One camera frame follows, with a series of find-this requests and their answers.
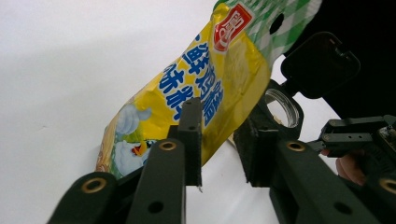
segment plastic packaging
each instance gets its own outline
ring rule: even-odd
[[[319,6],[319,0],[217,2],[182,55],[110,121],[96,171],[121,178],[143,166],[150,146],[166,138],[191,97],[203,102],[205,164],[257,104],[274,60],[291,47]]]

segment human hand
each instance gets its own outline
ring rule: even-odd
[[[327,156],[330,153],[329,149],[323,149],[320,152],[323,156]],[[364,150],[358,149],[346,154],[342,158],[338,158],[335,161],[335,167],[338,174],[344,179],[350,180],[360,186],[364,185],[365,175],[359,167],[358,157],[364,155]]]

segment red logo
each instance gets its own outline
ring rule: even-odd
[[[226,19],[215,26],[215,49],[225,51],[228,45],[251,21],[252,16],[248,11],[237,4],[230,10]]]

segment white backdrop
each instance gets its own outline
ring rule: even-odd
[[[0,223],[48,221],[93,171],[110,120],[184,51],[215,2],[0,2]],[[295,99],[303,141],[338,118],[321,99]],[[268,189],[246,183],[228,143],[203,167],[203,182],[203,193],[187,188],[187,223],[277,223]]]

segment green checkered pattern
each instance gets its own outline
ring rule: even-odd
[[[305,26],[314,18],[321,0],[230,0],[220,1],[229,7],[242,3],[254,14],[246,32],[268,64],[286,52],[297,40]],[[270,27],[280,15],[284,20],[280,28],[270,35]]]

